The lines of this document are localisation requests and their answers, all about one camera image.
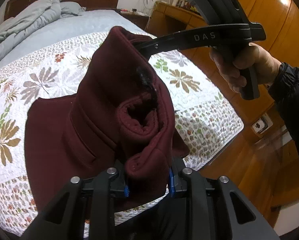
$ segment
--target metal screw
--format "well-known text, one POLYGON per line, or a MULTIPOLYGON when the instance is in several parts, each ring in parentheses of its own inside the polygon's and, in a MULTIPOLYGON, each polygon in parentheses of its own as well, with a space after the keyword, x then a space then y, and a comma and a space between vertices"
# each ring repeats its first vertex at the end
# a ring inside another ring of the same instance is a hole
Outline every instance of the metal screw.
POLYGON ((183 168, 183 172, 187 175, 191 174, 193 171, 191 168, 183 168))
POLYGON ((220 182, 223 182, 223 183, 227 183, 227 182, 229 182, 229 178, 226 177, 226 176, 221 176, 221 177, 219 177, 219 180, 220 180, 220 182))
POLYGON ((112 168, 108 168, 108 169, 107 169, 107 173, 108 173, 108 174, 115 174, 116 172, 117 172, 117 169, 116 169, 116 168, 113 168, 113 167, 112 167, 112 168))
POLYGON ((75 177, 72 177, 72 178, 70 179, 70 182, 73 183, 73 184, 76 184, 76 183, 78 183, 80 180, 81 180, 81 179, 80 179, 79 177, 75 176, 75 177))

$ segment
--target mattress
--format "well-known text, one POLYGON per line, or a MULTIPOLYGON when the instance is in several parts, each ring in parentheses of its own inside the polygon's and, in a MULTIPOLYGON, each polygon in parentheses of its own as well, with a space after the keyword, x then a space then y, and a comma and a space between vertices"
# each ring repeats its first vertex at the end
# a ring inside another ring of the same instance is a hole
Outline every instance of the mattress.
MULTIPOLYGON (((91 56, 114 25, 149 35, 114 11, 85 12, 36 31, 0 62, 0 226, 4 230, 20 236, 37 215, 24 158, 28 109, 38 97, 76 93, 91 56)), ((149 63, 171 94, 176 129, 190 149, 184 162, 199 170, 243 129, 243 122, 219 89, 178 51, 153 55, 149 63)), ((115 213, 115 224, 162 198, 115 213)), ((88 226, 86 222, 84 236, 88 226)))

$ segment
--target pillow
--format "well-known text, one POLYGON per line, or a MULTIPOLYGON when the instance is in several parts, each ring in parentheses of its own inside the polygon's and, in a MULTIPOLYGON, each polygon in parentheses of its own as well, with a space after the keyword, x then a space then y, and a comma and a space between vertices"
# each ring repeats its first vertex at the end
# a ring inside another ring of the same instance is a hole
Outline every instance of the pillow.
POLYGON ((60 8, 61 18, 80 16, 86 10, 86 7, 81 7, 77 2, 61 2, 60 8))

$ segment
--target wooden drawer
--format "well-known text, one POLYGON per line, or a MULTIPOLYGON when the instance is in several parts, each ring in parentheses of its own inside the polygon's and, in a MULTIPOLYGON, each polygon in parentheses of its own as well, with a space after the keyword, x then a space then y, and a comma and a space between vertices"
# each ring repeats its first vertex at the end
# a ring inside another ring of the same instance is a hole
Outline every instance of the wooden drawer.
POLYGON ((162 3, 157 4, 156 11, 159 11, 159 12, 164 13, 164 12, 165 12, 165 9, 166 9, 166 5, 164 5, 164 4, 162 4, 162 3))
POLYGON ((207 23, 200 16, 192 16, 189 20, 189 25, 192 25, 194 28, 206 26, 207 23))
POLYGON ((260 97, 254 100, 244 100, 240 94, 236 94, 231 100, 231 105, 242 118, 244 124, 253 124, 261 115, 270 108, 274 100, 270 97, 267 89, 259 85, 260 97))
POLYGON ((185 10, 170 6, 166 7, 165 15, 168 15, 186 24, 188 24, 191 18, 191 15, 187 13, 185 10))

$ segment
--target black sleeve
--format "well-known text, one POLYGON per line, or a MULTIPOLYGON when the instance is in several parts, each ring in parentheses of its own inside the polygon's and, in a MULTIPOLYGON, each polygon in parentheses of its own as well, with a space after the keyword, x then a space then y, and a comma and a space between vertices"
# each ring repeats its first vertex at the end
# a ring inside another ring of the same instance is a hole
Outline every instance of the black sleeve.
POLYGON ((280 72, 268 93, 275 100, 299 155, 299 68, 282 63, 280 72))

